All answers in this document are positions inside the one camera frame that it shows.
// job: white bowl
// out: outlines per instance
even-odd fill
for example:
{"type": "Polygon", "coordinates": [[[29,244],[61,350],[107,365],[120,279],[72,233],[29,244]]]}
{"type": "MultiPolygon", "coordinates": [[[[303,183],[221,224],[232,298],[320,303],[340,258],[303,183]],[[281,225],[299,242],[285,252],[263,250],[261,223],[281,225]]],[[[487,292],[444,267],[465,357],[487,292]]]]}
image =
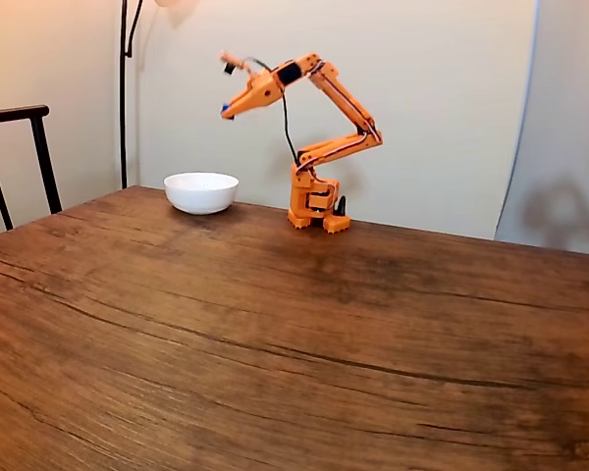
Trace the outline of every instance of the white bowl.
{"type": "Polygon", "coordinates": [[[168,200],[190,214],[212,214],[234,202],[238,179],[223,174],[176,174],[164,179],[168,200]]]}

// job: chair backrest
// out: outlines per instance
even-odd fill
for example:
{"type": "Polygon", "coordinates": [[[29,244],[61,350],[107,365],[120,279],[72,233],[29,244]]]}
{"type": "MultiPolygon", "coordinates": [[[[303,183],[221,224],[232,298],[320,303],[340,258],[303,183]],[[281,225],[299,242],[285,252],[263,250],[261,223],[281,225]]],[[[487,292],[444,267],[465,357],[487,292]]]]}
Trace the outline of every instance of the chair backrest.
{"type": "MultiPolygon", "coordinates": [[[[52,172],[52,164],[50,163],[50,152],[48,151],[46,133],[43,129],[43,117],[48,116],[48,113],[50,113],[50,109],[45,105],[0,110],[0,123],[30,120],[32,137],[35,141],[35,149],[37,151],[37,160],[39,161],[39,170],[41,171],[41,178],[43,179],[43,186],[46,190],[46,198],[48,199],[48,207],[50,208],[50,212],[54,214],[61,211],[61,201],[59,200],[59,192],[57,191],[57,184],[52,172]]],[[[9,216],[9,210],[7,209],[7,203],[4,200],[1,186],[0,214],[2,214],[2,220],[7,231],[11,230],[13,223],[9,216]]]]}

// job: floor lamp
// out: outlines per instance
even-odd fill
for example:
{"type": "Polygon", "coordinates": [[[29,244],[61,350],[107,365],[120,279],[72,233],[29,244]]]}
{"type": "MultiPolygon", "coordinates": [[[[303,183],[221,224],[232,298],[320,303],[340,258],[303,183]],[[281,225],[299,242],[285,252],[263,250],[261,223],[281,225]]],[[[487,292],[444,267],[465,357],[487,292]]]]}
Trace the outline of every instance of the floor lamp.
{"type": "MultiPolygon", "coordinates": [[[[170,7],[179,3],[180,0],[155,0],[160,7],[170,7]]],[[[122,177],[122,188],[127,187],[127,59],[134,54],[134,35],[143,0],[137,3],[135,17],[129,44],[127,44],[127,16],[129,14],[128,0],[122,0],[122,18],[120,24],[120,172],[122,177]]]]}

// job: table surface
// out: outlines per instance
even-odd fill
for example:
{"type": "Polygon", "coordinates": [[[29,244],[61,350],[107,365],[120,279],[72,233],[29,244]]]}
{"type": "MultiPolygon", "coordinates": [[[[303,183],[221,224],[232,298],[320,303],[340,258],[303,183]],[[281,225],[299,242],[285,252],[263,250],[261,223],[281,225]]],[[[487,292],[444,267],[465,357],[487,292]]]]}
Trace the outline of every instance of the table surface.
{"type": "Polygon", "coordinates": [[[589,470],[589,256],[132,187],[0,235],[0,471],[589,470]]]}

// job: black cable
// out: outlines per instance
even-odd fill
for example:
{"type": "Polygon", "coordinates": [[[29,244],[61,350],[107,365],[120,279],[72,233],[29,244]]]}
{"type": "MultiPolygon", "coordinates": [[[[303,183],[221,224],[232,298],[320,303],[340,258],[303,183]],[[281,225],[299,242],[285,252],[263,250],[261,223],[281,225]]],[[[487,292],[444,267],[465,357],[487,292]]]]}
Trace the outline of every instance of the black cable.
{"type": "MultiPolygon", "coordinates": [[[[272,69],[270,67],[268,67],[265,63],[263,63],[259,59],[255,59],[254,57],[247,57],[244,60],[245,61],[246,60],[253,61],[255,64],[259,64],[260,66],[262,66],[268,72],[272,71],[272,69]]],[[[286,133],[286,140],[288,141],[288,146],[290,147],[291,152],[293,154],[294,162],[297,165],[299,165],[298,157],[296,156],[295,147],[293,146],[293,142],[291,141],[291,135],[288,131],[288,106],[286,105],[286,91],[285,90],[282,92],[282,102],[284,103],[284,132],[286,133]]]]}
{"type": "Polygon", "coordinates": [[[288,145],[291,147],[294,162],[297,165],[299,165],[298,157],[296,156],[295,152],[295,147],[293,146],[293,142],[291,141],[291,135],[288,132],[288,107],[286,106],[286,93],[282,95],[282,101],[284,102],[284,132],[286,133],[286,140],[288,141],[288,145]]]}
{"type": "Polygon", "coordinates": [[[134,56],[134,35],[135,28],[137,27],[137,20],[139,20],[139,13],[141,12],[141,4],[144,0],[139,0],[137,4],[137,10],[135,10],[134,24],[131,26],[131,34],[129,35],[129,47],[127,48],[127,57],[134,56]]]}

